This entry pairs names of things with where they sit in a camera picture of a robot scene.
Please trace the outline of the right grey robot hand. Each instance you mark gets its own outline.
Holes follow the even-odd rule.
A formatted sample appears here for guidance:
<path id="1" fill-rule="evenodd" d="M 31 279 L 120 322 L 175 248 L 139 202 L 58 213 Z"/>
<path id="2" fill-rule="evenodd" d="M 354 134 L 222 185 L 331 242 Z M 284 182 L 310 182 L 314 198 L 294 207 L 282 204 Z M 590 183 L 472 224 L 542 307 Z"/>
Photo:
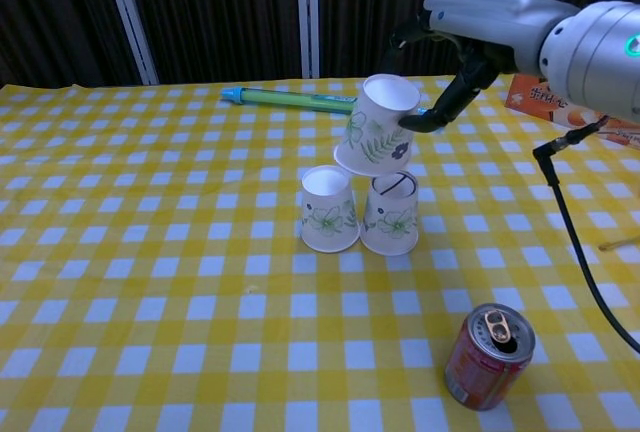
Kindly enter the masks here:
<path id="1" fill-rule="evenodd" d="M 394 72 L 406 46 L 423 39 L 453 43 L 460 68 L 430 109 L 401 118 L 399 126 L 417 133 L 437 131 L 499 75 L 540 76 L 547 36 L 578 12 L 578 7 L 558 0 L 424 0 L 420 11 L 391 33 L 381 70 Z"/>

